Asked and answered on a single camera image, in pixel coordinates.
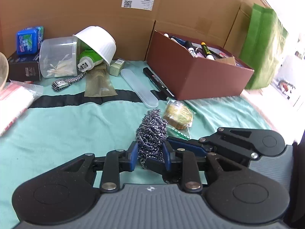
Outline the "metal scouring ball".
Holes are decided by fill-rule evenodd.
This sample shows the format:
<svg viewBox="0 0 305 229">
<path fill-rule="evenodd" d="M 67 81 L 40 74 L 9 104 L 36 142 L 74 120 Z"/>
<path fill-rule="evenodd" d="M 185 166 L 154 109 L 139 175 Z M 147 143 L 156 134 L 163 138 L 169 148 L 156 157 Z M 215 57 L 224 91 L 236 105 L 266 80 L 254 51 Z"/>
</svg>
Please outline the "metal scouring ball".
<svg viewBox="0 0 305 229">
<path fill-rule="evenodd" d="M 137 160 L 144 169 L 147 169 L 147 159 L 164 162 L 162 144 L 167 138 L 168 122 L 160 113 L 160 109 L 149 110 L 136 130 L 136 142 L 139 145 Z"/>
</svg>

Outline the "green black marker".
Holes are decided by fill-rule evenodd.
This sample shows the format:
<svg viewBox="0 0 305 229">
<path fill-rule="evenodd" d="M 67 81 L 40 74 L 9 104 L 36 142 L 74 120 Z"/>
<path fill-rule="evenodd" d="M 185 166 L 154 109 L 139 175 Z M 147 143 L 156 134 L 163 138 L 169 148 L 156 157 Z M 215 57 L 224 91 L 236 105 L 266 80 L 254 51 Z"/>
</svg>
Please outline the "green black marker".
<svg viewBox="0 0 305 229">
<path fill-rule="evenodd" d="M 202 48 L 205 58 L 207 58 L 209 60 L 214 60 L 214 57 L 213 57 L 212 53 L 209 51 L 205 42 L 201 42 L 201 48 Z"/>
</svg>

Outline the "white permanent marker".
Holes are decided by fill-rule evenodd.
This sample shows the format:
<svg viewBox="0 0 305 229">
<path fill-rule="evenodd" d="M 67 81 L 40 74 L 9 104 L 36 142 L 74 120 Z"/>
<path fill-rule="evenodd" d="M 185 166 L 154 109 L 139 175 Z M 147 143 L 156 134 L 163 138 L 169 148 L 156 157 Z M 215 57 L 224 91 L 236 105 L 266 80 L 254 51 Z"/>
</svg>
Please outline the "white permanent marker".
<svg viewBox="0 0 305 229">
<path fill-rule="evenodd" d="M 185 48 L 189 51 L 189 53 L 193 56 L 196 57 L 197 53 L 190 41 L 185 41 Z"/>
</svg>

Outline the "biscuit packet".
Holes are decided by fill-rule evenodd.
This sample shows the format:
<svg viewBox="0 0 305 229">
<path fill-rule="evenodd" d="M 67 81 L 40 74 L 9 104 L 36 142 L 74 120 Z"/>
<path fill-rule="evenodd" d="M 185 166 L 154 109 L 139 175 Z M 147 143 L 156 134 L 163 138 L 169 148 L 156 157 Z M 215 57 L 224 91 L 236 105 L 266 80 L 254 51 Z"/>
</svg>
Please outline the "biscuit packet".
<svg viewBox="0 0 305 229">
<path fill-rule="evenodd" d="M 195 111 L 185 102 L 167 98 L 163 118 L 167 121 L 168 136 L 179 139 L 191 139 L 190 128 L 193 125 Z"/>
</svg>

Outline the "thick black marker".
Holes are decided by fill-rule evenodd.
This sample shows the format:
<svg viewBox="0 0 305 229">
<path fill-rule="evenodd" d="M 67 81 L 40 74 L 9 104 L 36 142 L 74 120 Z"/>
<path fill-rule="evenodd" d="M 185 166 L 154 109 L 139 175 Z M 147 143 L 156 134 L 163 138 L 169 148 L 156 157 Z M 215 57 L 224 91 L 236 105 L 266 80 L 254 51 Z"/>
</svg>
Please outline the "thick black marker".
<svg viewBox="0 0 305 229">
<path fill-rule="evenodd" d="M 152 83 L 166 95 L 166 97 L 174 99 L 175 96 L 170 90 L 162 83 L 162 81 L 147 67 L 143 69 L 143 73 L 152 81 Z"/>
</svg>

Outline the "mint green towel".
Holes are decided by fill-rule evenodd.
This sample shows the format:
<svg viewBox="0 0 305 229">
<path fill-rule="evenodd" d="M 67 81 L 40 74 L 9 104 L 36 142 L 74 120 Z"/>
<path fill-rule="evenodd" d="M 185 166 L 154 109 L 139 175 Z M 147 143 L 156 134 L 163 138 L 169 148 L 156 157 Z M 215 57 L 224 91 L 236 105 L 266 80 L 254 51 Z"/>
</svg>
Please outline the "mint green towel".
<svg viewBox="0 0 305 229">
<path fill-rule="evenodd" d="M 105 156 L 111 150 L 129 147 L 149 109 L 121 76 L 111 76 L 110 80 L 118 95 L 92 100 L 85 100 L 83 94 L 85 78 L 58 93 L 51 88 L 53 79 L 41 80 L 43 96 L 1 136 L 1 228 L 12 228 L 19 221 L 11 198 L 23 182 L 87 152 Z M 121 99 L 122 91 L 136 102 L 104 102 L 107 98 Z M 192 139 L 211 135 L 218 127 L 271 129 L 252 104 L 240 96 L 186 103 L 195 111 Z M 120 176 L 121 184 L 163 183 L 160 175 L 139 166 Z"/>
</svg>

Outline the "small green white box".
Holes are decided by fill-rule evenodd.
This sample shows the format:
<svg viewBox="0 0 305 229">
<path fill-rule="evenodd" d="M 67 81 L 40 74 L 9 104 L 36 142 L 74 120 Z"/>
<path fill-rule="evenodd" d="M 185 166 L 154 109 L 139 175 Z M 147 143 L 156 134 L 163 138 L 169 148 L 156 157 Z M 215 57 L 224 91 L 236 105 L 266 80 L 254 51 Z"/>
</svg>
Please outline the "small green white box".
<svg viewBox="0 0 305 229">
<path fill-rule="evenodd" d="M 121 58 L 118 58 L 117 60 L 113 60 L 110 64 L 109 74 L 115 77 L 119 76 L 120 71 L 122 70 L 125 62 L 126 61 Z"/>
</svg>

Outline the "silver wrist watch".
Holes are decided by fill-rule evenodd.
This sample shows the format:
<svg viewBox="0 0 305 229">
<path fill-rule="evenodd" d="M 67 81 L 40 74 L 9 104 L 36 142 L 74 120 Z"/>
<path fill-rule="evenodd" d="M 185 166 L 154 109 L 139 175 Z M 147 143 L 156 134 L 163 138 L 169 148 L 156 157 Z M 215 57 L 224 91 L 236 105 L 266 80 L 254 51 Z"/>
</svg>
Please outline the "silver wrist watch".
<svg viewBox="0 0 305 229">
<path fill-rule="evenodd" d="M 58 79 L 58 80 L 55 80 L 53 83 L 52 83 L 52 88 L 53 90 L 55 91 L 60 91 L 60 90 L 63 90 L 67 87 L 69 87 L 70 85 L 72 85 L 73 83 L 76 83 L 78 81 L 80 81 L 81 79 L 83 79 L 84 77 L 86 76 L 86 72 L 84 73 L 80 73 L 79 75 L 77 75 L 76 77 L 71 77 L 71 78 L 68 78 L 68 79 Z"/>
</svg>

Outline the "green white plug gadget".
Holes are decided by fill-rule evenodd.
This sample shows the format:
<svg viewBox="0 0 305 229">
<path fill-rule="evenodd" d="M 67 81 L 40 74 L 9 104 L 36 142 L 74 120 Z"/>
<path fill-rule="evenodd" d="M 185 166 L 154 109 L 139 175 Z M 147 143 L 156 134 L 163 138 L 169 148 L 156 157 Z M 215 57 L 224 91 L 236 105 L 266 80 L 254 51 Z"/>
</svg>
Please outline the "green white plug gadget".
<svg viewBox="0 0 305 229">
<path fill-rule="evenodd" d="M 103 58 L 93 49 L 84 50 L 80 54 L 80 60 L 77 65 L 80 72 L 87 72 L 92 70 L 95 66 L 100 65 Z"/>
</svg>

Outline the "clear plastic jar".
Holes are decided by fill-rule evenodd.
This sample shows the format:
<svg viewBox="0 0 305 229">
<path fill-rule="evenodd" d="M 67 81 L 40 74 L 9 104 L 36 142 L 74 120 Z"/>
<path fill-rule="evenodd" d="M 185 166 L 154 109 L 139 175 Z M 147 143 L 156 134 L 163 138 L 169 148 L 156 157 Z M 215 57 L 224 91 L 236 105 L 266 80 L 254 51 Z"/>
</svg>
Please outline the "clear plastic jar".
<svg viewBox="0 0 305 229">
<path fill-rule="evenodd" d="M 74 36 L 45 39 L 39 53 L 44 78 L 73 77 L 76 70 L 77 39 Z"/>
</svg>

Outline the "pink white plastic packet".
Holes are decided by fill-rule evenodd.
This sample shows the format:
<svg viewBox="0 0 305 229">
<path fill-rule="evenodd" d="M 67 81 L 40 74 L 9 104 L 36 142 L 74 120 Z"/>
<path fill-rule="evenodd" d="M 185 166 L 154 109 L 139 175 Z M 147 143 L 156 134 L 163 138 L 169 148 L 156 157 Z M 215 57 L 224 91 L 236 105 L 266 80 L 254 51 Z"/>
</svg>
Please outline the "pink white plastic packet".
<svg viewBox="0 0 305 229">
<path fill-rule="evenodd" d="M 19 81 L 1 90 L 1 136 L 42 94 L 43 86 Z"/>
</svg>

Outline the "white ribbed bowl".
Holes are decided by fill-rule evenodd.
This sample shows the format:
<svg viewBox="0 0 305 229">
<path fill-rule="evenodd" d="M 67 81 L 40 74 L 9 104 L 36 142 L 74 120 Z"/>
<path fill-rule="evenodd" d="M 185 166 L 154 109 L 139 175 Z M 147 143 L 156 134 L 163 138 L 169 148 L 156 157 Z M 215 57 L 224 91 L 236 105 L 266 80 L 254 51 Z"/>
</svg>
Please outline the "white ribbed bowl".
<svg viewBox="0 0 305 229">
<path fill-rule="evenodd" d="M 116 52 L 116 42 L 105 29 L 92 25 L 73 36 L 87 44 L 110 65 Z"/>
</svg>

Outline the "black small box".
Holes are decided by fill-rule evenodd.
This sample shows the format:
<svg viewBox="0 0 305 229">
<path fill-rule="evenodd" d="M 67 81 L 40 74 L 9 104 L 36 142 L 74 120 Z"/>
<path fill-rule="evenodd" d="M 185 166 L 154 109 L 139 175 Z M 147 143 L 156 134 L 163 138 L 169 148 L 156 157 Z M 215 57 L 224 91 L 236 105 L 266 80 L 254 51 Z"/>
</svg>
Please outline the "black small box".
<svg viewBox="0 0 305 229">
<path fill-rule="evenodd" d="M 8 79 L 20 82 L 40 81 L 39 53 L 17 55 L 16 52 L 8 58 Z"/>
</svg>

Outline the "large cardboard box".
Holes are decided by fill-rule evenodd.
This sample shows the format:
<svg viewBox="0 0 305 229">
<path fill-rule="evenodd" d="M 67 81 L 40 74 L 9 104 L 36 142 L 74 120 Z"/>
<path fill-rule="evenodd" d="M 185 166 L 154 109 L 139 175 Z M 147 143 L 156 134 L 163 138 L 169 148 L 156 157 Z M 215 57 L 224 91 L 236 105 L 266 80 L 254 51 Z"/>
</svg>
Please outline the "large cardboard box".
<svg viewBox="0 0 305 229">
<path fill-rule="evenodd" d="M 143 60 L 154 31 L 198 39 L 239 55 L 252 7 L 264 0 L 1 0 L 1 52 L 16 49 L 17 31 L 41 25 L 46 38 L 95 25 L 116 41 L 116 56 Z"/>
</svg>

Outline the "blue floss box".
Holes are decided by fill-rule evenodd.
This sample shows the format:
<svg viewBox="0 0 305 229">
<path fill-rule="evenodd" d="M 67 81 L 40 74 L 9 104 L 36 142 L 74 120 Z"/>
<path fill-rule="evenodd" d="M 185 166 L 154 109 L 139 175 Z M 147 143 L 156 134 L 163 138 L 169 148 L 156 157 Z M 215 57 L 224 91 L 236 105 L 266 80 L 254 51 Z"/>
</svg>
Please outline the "blue floss box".
<svg viewBox="0 0 305 229">
<path fill-rule="evenodd" d="M 43 42 L 44 27 L 28 27 L 16 33 L 17 55 L 36 54 Z"/>
</svg>

